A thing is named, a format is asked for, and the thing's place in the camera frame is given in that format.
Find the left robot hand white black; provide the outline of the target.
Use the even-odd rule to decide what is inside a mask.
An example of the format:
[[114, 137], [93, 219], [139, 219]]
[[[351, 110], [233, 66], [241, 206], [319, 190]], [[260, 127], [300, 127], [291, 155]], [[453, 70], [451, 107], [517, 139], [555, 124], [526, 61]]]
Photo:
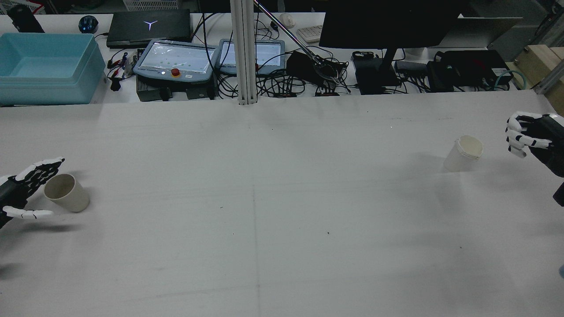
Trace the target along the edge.
[[13, 218], [43, 219], [54, 215], [50, 210], [26, 210], [28, 199], [58, 174], [64, 157], [38, 161], [17, 175], [4, 175], [0, 181], [0, 227]]

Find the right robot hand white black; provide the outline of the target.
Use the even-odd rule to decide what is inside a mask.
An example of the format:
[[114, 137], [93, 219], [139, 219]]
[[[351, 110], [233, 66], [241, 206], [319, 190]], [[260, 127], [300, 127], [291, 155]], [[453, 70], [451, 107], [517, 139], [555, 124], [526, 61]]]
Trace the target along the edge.
[[563, 117], [517, 111], [506, 121], [508, 151], [526, 157], [525, 148], [559, 177], [564, 176]]

